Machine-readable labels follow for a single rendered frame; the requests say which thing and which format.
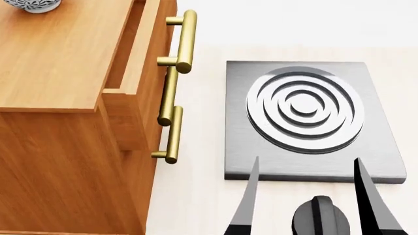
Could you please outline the grey black left gripper finger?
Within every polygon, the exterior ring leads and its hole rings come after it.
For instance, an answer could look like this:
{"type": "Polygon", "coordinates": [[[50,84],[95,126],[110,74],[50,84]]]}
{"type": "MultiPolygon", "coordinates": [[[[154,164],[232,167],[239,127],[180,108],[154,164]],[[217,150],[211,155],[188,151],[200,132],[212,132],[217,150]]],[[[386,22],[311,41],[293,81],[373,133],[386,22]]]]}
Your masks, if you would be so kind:
{"type": "Polygon", "coordinates": [[[224,235],[251,235],[258,181],[259,157],[256,156],[243,197],[224,235]]]}

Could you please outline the grey black right gripper finger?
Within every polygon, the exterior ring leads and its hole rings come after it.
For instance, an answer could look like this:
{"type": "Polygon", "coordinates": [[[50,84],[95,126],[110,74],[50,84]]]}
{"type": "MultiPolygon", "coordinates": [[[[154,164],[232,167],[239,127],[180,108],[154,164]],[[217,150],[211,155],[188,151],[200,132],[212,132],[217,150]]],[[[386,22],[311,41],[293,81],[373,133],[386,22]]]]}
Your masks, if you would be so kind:
{"type": "Polygon", "coordinates": [[[362,235],[409,235],[384,203],[360,158],[354,160],[354,184],[362,235]]]}

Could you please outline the wooden cabinet drawer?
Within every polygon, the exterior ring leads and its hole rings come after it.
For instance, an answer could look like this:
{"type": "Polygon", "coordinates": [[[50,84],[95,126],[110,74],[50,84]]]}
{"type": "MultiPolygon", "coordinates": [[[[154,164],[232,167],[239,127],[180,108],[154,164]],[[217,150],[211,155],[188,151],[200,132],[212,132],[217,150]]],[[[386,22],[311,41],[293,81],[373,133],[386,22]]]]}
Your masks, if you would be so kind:
{"type": "Polygon", "coordinates": [[[121,150],[156,150],[157,122],[173,27],[165,18],[177,13],[176,0],[132,0],[102,98],[121,150]]]}

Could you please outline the wooden cabinet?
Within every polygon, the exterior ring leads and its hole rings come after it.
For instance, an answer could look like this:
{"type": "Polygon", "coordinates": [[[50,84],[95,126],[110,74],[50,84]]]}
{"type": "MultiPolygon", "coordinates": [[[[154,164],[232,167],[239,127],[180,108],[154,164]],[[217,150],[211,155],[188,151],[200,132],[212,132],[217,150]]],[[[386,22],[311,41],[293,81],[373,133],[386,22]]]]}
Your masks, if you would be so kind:
{"type": "Polygon", "coordinates": [[[145,235],[155,150],[121,150],[102,98],[131,5],[0,0],[0,234],[145,235]]]}

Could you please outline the patterned black white bowl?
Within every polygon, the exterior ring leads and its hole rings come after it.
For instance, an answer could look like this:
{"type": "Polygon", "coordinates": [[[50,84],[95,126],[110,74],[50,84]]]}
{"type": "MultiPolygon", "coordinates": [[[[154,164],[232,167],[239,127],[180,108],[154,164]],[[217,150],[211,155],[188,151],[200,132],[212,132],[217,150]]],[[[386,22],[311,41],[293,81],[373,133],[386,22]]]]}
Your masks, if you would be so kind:
{"type": "Polygon", "coordinates": [[[33,14],[46,13],[56,9],[61,0],[3,0],[5,3],[33,14]]]}

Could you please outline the black stove knob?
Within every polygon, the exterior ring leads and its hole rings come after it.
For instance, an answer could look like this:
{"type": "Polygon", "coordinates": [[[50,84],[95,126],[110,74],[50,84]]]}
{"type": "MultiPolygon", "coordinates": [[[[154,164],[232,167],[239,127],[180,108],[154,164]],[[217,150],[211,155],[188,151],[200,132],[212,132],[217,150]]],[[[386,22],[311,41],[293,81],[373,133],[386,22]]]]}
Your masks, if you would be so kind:
{"type": "Polygon", "coordinates": [[[292,218],[293,235],[350,235],[344,213],[330,197],[319,195],[301,204],[292,218]]]}

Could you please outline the grey metal stove base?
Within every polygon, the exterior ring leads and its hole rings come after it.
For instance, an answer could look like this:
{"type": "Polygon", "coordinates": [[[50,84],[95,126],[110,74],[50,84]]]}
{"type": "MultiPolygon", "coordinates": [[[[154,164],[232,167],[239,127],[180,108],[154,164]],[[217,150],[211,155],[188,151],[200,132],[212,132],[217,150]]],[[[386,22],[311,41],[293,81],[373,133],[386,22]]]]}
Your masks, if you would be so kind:
{"type": "Polygon", "coordinates": [[[225,178],[248,178],[256,156],[261,180],[353,181],[360,158],[376,183],[404,183],[407,174],[368,68],[363,62],[228,61],[225,98],[225,178]],[[325,154],[281,148],[259,134],[248,119],[246,97],[261,76],[273,70],[305,66],[330,72],[353,87],[364,105],[365,121],[348,146],[325,154]]]}

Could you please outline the silver spiral stove burner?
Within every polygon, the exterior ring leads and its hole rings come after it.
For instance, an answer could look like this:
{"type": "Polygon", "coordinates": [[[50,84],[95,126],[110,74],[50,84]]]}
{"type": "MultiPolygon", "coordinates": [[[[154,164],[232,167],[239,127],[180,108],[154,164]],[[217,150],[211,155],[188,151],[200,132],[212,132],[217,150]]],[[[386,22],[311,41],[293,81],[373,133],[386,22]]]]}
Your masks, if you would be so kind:
{"type": "Polygon", "coordinates": [[[364,105],[351,85],[305,66],[279,68],[258,78],[248,91],[246,112],[264,138],[302,154],[345,148],[365,121],[364,105]]]}

